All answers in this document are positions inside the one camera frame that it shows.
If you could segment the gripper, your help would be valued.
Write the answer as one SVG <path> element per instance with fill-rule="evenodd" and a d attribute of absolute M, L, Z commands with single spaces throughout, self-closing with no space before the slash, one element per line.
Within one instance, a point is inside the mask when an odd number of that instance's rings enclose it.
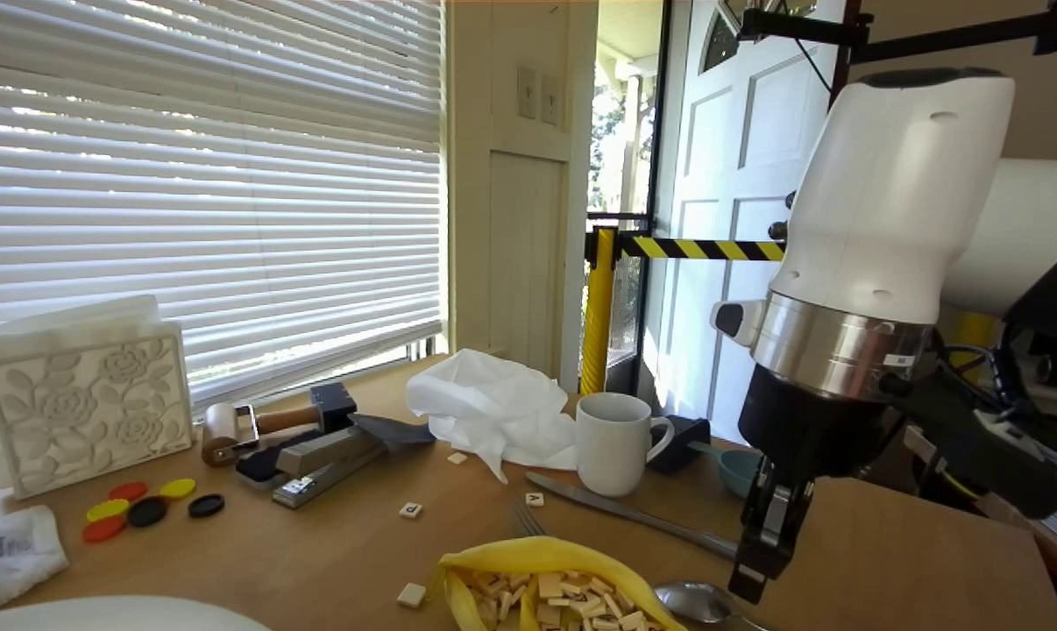
<path fill-rule="evenodd" d="M 741 512 L 741 538 L 729 591 L 760 604 L 766 584 L 784 574 L 812 505 L 817 477 L 853 477 L 880 452 L 876 401 L 826 398 L 754 367 L 738 431 L 764 454 Z M 784 483 L 774 477 L 773 465 Z"/>

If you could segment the silver spoon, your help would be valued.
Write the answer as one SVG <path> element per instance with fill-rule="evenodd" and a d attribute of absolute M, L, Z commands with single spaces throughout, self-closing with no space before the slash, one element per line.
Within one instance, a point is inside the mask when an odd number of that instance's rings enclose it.
<path fill-rule="evenodd" d="M 735 604 L 733 595 L 717 584 L 669 582 L 654 586 L 653 592 L 662 606 L 679 618 L 705 624 L 740 620 L 748 624 L 756 631 L 773 631 L 772 628 L 752 620 Z"/>

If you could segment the small black box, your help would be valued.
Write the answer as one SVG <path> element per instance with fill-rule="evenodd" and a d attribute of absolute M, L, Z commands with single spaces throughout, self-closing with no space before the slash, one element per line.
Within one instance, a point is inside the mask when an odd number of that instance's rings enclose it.
<path fill-rule="evenodd" d="M 692 443 L 710 443 L 712 427 L 705 417 L 665 416 L 672 424 L 674 437 L 646 464 L 650 471 L 670 476 L 682 471 L 700 456 Z"/>

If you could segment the silver table knife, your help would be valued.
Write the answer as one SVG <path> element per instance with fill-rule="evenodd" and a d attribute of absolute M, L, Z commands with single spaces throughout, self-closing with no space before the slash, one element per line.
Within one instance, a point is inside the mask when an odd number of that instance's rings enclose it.
<path fill-rule="evenodd" d="M 571 500 L 571 502 L 578 504 L 578 506 L 615 515 L 617 518 L 633 521 L 645 527 L 656 528 L 664 534 L 676 536 L 676 539 L 684 540 L 684 542 L 692 543 L 693 546 L 705 549 L 710 554 L 733 560 L 737 554 L 737 543 L 724 538 L 724 536 L 716 536 L 697 528 L 679 526 L 679 524 L 657 518 L 655 515 L 626 506 L 619 500 L 612 500 L 596 493 L 582 490 L 582 488 L 562 483 L 560 480 L 553 479 L 540 472 L 525 472 L 525 479 L 532 485 L 539 487 L 540 490 L 552 491 L 559 495 L 560 498 Z"/>

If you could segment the white ceramic mug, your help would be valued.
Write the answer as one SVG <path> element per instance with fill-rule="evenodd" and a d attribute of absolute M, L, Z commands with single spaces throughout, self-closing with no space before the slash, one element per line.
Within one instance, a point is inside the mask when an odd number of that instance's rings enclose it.
<path fill-rule="evenodd" d="M 642 400 L 624 393 L 580 398 L 574 419 L 577 474 L 589 491 L 624 498 L 637 490 L 646 464 L 676 435 L 669 419 L 653 415 Z"/>

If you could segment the heap of wooden letter tiles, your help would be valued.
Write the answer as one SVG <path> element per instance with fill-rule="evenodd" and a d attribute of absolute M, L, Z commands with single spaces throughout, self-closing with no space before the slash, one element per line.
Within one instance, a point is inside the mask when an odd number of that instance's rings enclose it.
<path fill-rule="evenodd" d="M 471 631 L 670 631 L 617 584 L 592 572 L 455 570 L 455 612 Z"/>

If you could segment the yellow cloth bag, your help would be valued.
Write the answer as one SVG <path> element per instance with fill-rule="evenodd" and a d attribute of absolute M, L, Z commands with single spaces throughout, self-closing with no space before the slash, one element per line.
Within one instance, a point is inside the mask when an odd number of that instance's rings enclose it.
<path fill-rule="evenodd" d="M 429 588 L 445 599 L 459 631 L 471 631 L 461 627 L 462 619 L 456 616 L 453 586 L 447 578 L 455 570 L 481 570 L 496 572 L 552 572 L 575 570 L 592 572 L 628 592 L 638 606 L 648 608 L 657 618 L 669 626 L 670 631 L 686 631 L 681 623 L 662 606 L 653 588 L 645 582 L 636 571 L 601 552 L 565 542 L 554 536 L 521 536 L 521 538 L 490 542 L 483 546 L 465 549 L 456 554 L 444 555 L 435 565 Z"/>

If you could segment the yellow black striped barrier belt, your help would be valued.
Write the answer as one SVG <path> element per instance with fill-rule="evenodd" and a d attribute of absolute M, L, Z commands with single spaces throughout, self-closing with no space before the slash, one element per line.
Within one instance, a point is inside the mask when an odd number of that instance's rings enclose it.
<path fill-rule="evenodd" d="M 696 259 L 721 262 L 781 262 L 784 241 L 696 240 L 624 236 L 618 252 L 641 259 Z"/>

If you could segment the crumpled white tissue paper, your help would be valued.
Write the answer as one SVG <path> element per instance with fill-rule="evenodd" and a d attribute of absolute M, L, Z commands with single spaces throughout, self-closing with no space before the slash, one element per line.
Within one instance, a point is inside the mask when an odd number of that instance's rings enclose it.
<path fill-rule="evenodd" d="M 544 372 L 462 349 L 406 384 L 409 411 L 437 440 L 475 454 L 503 484 L 505 463 L 576 470 L 569 394 Z"/>

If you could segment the white panel door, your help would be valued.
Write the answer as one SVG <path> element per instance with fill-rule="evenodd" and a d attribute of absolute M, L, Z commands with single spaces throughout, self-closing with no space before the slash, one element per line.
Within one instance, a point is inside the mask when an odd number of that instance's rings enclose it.
<path fill-rule="evenodd" d="M 654 236 L 764 241 L 789 219 L 826 123 L 836 47 L 736 41 L 726 20 L 748 0 L 676 0 L 662 76 Z M 713 303 L 764 298 L 777 264 L 649 262 L 638 392 L 656 410 L 737 429 L 753 360 L 710 324 Z"/>

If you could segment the dark grey scraper blade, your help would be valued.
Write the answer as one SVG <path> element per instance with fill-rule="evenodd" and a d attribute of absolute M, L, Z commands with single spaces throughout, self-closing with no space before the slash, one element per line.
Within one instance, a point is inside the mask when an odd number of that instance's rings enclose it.
<path fill-rule="evenodd" d="M 363 413 L 351 413 L 349 419 L 353 426 L 381 440 L 389 451 L 419 448 L 435 443 L 435 437 L 429 430 L 427 423 L 413 424 L 392 417 L 363 415 Z"/>

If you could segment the grey stapler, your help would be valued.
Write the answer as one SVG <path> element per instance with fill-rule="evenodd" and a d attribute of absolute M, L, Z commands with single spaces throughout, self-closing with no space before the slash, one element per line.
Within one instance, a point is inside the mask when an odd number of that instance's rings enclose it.
<path fill-rule="evenodd" d="M 288 482 L 273 491 L 272 500 L 297 511 L 387 453 L 384 441 L 357 426 L 288 446 L 276 463 L 277 471 L 288 475 Z"/>

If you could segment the white plate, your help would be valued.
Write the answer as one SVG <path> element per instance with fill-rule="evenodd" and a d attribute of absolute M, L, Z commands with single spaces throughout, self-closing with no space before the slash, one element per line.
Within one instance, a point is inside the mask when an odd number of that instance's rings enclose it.
<path fill-rule="evenodd" d="M 211 604 L 157 596 L 104 596 L 0 611 L 0 631 L 272 631 Z"/>

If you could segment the white floral napkin holder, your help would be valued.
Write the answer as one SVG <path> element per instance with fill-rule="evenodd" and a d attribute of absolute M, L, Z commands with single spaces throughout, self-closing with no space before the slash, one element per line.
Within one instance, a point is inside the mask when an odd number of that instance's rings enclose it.
<path fill-rule="evenodd" d="M 0 449 L 20 499 L 192 446 L 181 327 L 0 335 Z"/>

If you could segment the yellow barrier post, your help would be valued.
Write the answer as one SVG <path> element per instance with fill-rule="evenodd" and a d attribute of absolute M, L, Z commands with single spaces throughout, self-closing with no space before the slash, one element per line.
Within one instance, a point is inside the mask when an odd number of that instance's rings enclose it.
<path fill-rule="evenodd" d="M 607 379 L 607 355 L 615 282 L 615 241 L 618 229 L 600 226 L 592 229 L 585 248 L 590 267 L 585 303 L 585 335 L 579 391 L 582 395 L 601 393 Z"/>

